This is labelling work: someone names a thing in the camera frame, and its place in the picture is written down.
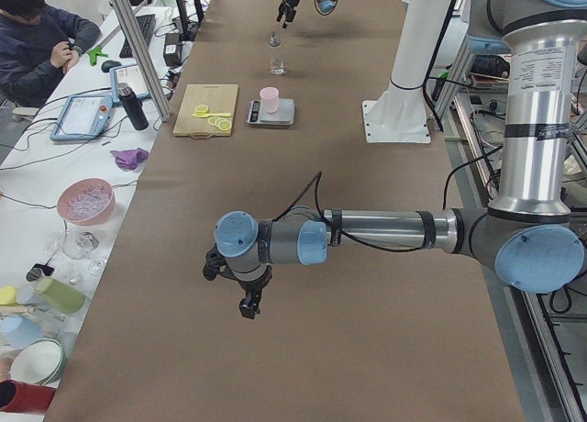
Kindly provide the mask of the glass sauce bottle metal spout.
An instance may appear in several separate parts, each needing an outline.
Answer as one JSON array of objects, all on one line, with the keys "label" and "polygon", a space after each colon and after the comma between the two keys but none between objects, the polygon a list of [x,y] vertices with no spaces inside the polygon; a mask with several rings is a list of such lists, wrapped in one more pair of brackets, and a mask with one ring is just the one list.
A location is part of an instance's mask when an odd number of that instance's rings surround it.
[{"label": "glass sauce bottle metal spout", "polygon": [[270,72],[274,75],[285,73],[284,60],[282,56],[282,44],[278,33],[273,30],[268,39],[268,51],[270,58]]}]

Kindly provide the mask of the pink plastic cup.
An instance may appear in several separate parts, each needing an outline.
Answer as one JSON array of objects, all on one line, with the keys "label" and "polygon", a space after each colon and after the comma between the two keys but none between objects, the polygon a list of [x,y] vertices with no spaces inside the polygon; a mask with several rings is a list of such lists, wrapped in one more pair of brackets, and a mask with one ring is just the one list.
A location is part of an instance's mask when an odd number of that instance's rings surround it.
[{"label": "pink plastic cup", "polygon": [[260,106],[265,112],[273,114],[278,111],[280,96],[279,90],[276,87],[263,87],[262,89],[260,89],[259,97]]}]

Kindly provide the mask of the digital kitchen scale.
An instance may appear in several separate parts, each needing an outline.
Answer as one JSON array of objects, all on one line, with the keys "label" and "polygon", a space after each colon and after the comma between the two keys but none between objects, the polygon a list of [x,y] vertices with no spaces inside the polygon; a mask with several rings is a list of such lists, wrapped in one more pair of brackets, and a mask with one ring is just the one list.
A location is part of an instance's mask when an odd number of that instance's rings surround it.
[{"label": "digital kitchen scale", "polygon": [[295,103],[291,98],[280,98],[278,109],[267,112],[259,99],[249,102],[246,123],[254,127],[279,128],[289,127],[294,123]]}]

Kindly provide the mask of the green cup lying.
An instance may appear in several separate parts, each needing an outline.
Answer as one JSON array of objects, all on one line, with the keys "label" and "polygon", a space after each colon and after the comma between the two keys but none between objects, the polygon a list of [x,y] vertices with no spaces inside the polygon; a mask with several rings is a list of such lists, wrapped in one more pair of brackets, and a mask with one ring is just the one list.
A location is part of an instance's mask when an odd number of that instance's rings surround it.
[{"label": "green cup lying", "polygon": [[39,278],[34,285],[34,291],[52,308],[66,315],[79,312],[86,302],[83,293],[51,277]]}]

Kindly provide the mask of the yellow cup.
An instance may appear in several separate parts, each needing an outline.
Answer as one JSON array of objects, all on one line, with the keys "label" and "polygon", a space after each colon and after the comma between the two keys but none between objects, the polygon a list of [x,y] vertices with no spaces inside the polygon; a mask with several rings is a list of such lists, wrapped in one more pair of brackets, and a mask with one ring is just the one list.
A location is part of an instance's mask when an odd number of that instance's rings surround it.
[{"label": "yellow cup", "polygon": [[14,306],[17,304],[17,289],[12,285],[0,287],[0,306]]}]

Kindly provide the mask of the black power adapter box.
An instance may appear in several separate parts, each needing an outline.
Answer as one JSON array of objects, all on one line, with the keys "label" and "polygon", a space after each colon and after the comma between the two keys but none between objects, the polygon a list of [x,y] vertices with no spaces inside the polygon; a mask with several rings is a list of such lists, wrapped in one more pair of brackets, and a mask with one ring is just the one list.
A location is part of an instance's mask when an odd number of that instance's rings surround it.
[{"label": "black power adapter box", "polygon": [[168,67],[180,66],[183,62],[183,42],[178,33],[167,33],[164,39],[163,59]]}]

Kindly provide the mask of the lemon slice front pair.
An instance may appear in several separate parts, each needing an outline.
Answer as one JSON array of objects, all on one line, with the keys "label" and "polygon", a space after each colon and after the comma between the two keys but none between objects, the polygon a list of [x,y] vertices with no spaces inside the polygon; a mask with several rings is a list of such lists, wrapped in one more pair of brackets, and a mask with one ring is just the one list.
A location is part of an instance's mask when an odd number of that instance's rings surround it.
[{"label": "lemon slice front pair", "polygon": [[208,111],[209,111],[209,106],[208,105],[204,105],[204,104],[197,105],[194,108],[194,114],[196,116],[207,115],[208,114]]}]

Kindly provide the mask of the yellow plastic knife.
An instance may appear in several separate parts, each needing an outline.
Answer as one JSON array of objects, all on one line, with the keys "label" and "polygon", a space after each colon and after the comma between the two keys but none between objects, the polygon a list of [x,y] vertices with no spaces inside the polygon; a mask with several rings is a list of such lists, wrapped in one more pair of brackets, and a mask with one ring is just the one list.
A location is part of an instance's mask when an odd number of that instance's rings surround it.
[{"label": "yellow plastic knife", "polygon": [[228,112],[219,112],[219,113],[192,113],[192,117],[198,118],[209,118],[209,117],[232,117],[231,113]]}]

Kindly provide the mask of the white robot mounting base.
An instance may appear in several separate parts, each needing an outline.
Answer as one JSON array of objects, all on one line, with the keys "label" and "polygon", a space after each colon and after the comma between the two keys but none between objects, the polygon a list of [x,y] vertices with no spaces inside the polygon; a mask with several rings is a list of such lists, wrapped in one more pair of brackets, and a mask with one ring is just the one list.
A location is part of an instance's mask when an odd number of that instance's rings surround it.
[{"label": "white robot mounting base", "polygon": [[409,0],[386,91],[363,105],[369,143],[427,144],[423,86],[456,0]]}]

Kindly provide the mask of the blue teach pendant far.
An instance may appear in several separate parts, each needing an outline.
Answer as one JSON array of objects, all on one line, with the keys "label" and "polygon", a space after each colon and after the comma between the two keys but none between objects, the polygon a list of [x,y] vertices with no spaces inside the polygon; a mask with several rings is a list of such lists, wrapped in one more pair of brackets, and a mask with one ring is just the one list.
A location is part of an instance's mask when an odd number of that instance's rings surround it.
[{"label": "blue teach pendant far", "polygon": [[109,77],[112,88],[112,100],[115,106],[120,105],[118,89],[123,84],[130,87],[139,100],[150,98],[150,92],[137,64],[113,67],[109,70]]}]

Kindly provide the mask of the blue teach pendant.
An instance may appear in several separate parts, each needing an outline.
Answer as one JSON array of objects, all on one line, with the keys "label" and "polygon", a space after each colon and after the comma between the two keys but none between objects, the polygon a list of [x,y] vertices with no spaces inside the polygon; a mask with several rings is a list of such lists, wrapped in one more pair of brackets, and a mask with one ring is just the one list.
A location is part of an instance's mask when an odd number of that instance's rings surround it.
[{"label": "blue teach pendant", "polygon": [[137,64],[113,67],[109,70],[109,77],[112,88],[112,100],[115,106],[120,105],[118,89],[123,84],[130,87],[139,100],[150,98],[150,92]]},{"label": "blue teach pendant", "polygon": [[50,139],[55,142],[94,139],[108,127],[112,113],[110,94],[70,96],[50,133]]}]

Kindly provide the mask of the black thermos bottle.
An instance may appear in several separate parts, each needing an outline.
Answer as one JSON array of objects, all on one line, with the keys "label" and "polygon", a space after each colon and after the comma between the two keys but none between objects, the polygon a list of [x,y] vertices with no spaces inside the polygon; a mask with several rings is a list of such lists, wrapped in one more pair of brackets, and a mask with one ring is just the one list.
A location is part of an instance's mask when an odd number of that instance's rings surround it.
[{"label": "black thermos bottle", "polygon": [[137,131],[146,129],[149,126],[149,121],[142,109],[141,101],[133,89],[127,83],[120,83],[117,87],[117,96],[133,128]]}]

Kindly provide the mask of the purple cloth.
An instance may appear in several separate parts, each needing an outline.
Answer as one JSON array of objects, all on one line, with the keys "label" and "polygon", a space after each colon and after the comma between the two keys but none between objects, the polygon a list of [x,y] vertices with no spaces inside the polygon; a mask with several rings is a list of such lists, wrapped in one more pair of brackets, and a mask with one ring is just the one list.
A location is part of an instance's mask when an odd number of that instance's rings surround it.
[{"label": "purple cloth", "polygon": [[150,155],[147,150],[136,148],[131,150],[111,150],[111,155],[114,158],[115,164],[118,168],[124,171],[134,171],[138,166],[146,161]]}]

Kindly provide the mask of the green clamp tool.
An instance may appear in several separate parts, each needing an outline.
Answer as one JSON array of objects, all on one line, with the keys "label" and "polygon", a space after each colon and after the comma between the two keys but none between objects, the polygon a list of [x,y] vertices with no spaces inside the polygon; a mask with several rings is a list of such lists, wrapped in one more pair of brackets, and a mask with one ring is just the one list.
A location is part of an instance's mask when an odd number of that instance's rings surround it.
[{"label": "green clamp tool", "polygon": [[91,66],[95,66],[98,62],[99,58],[108,58],[109,55],[103,52],[103,48],[101,46],[95,46],[94,48],[88,50],[87,52],[89,57],[89,62]]}]

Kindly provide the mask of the seated person dark sweater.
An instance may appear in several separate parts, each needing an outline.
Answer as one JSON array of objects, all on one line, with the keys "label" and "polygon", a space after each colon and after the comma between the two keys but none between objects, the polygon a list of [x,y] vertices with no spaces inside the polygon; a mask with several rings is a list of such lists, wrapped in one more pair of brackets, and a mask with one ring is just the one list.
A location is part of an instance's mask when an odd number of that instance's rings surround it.
[{"label": "seated person dark sweater", "polygon": [[1,0],[2,93],[20,106],[44,106],[100,35],[94,22],[45,0]]}]

